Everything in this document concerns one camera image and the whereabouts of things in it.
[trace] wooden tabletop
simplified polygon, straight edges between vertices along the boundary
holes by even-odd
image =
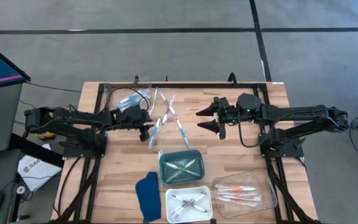
[[[93,113],[98,90],[98,82],[86,82],[80,98],[78,109]],[[288,107],[289,102],[284,84],[267,83],[270,103],[278,107]],[[199,150],[204,159],[205,176],[198,182],[183,185],[164,185],[160,188],[162,204],[162,218],[155,223],[167,223],[165,211],[165,192],[168,189],[208,186],[212,193],[212,181],[217,177],[238,174],[254,169],[265,169],[265,160],[260,155],[260,148],[244,148],[240,144],[237,126],[226,126],[226,139],[219,140],[211,131],[197,127],[197,123],[211,121],[213,117],[196,116],[196,112],[207,108],[214,96],[226,97],[230,104],[237,101],[241,93],[252,93],[246,88],[167,88],[160,89],[165,97],[175,95],[173,107],[179,120],[185,128],[186,134],[194,149]],[[121,100],[132,94],[131,90],[117,90],[113,93],[113,101]],[[157,96],[152,119],[155,121],[167,110],[166,104]],[[242,123],[242,137],[244,143],[257,143],[259,126],[254,123]],[[293,126],[293,122],[279,122],[276,127],[286,129]],[[172,116],[168,123],[158,133],[158,140],[153,149],[148,149],[148,141],[140,142],[139,132],[136,130],[117,130],[108,132],[108,146],[106,154],[101,159],[98,176],[98,186],[94,200],[92,223],[142,223],[143,215],[135,192],[135,184],[143,179],[148,172],[158,172],[158,150],[164,153],[184,151],[186,145],[181,138]],[[65,162],[61,182],[75,159]],[[287,185],[293,198],[311,218],[317,219],[313,199],[310,192],[305,168],[295,159],[283,158]],[[66,208],[78,193],[83,159],[74,167],[64,189],[62,210]],[[285,207],[281,194],[278,195],[283,219],[286,219]],[[85,195],[81,218],[85,217],[88,195]],[[213,218],[217,223],[275,223],[273,209],[263,210],[231,219],[224,219],[213,202]]]

